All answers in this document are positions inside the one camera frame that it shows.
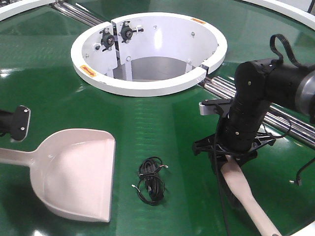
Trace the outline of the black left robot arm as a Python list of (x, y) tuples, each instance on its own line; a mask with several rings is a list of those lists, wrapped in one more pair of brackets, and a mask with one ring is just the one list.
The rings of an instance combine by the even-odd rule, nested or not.
[(11, 134), (13, 127), (13, 112), (1, 110), (0, 111), (0, 136), (3, 137), (5, 134)]

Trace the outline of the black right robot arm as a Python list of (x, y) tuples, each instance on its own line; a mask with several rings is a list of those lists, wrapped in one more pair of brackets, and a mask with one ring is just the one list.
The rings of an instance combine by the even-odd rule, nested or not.
[(207, 152), (213, 165), (222, 166), (225, 155), (239, 165), (257, 157), (257, 150), (273, 145), (275, 137), (259, 132), (272, 103), (309, 116), (315, 122), (315, 68), (261, 59), (240, 64), (235, 71), (232, 99), (200, 102), (202, 115), (219, 115), (213, 135), (192, 144), (194, 155)]

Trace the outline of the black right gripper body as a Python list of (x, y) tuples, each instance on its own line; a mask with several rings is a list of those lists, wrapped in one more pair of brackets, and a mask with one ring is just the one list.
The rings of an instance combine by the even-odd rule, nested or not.
[(272, 146), (276, 139), (271, 138), (261, 132), (258, 132), (255, 136), (252, 147), (247, 151), (235, 152), (226, 149), (216, 140), (216, 134), (210, 135), (204, 139), (192, 143), (192, 151), (194, 155), (198, 155), (201, 152), (208, 153), (209, 159), (211, 161), (212, 170), (216, 172), (216, 169), (221, 169), (221, 167), (227, 163), (226, 156), (232, 156), (239, 167), (245, 163), (255, 159), (258, 155), (257, 150), (265, 145)]

